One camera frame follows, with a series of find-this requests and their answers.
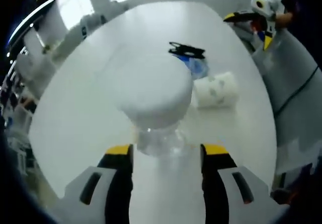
paper roll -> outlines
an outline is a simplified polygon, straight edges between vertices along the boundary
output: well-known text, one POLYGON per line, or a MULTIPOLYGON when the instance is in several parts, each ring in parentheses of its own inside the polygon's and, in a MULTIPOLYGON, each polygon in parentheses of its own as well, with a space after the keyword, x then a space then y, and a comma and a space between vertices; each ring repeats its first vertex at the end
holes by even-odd
POLYGON ((238 100, 238 87, 231 72, 194 81, 193 98, 198 108, 233 107, 238 100))

white table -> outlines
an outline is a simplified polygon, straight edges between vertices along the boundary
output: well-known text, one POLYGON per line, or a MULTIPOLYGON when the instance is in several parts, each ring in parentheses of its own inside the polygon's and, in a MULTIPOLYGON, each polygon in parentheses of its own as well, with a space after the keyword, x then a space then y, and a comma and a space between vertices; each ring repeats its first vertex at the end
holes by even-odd
POLYGON ((132 124, 106 90, 114 64, 149 52, 165 53, 170 41, 205 49, 210 73, 231 71, 239 84, 236 109, 189 109, 180 126, 188 140, 224 145, 237 165, 271 186, 275 125, 265 85, 249 53, 206 5, 155 3, 127 11, 88 37, 40 99, 29 137, 39 166, 59 197, 72 179, 97 165, 106 149, 133 142, 132 124))

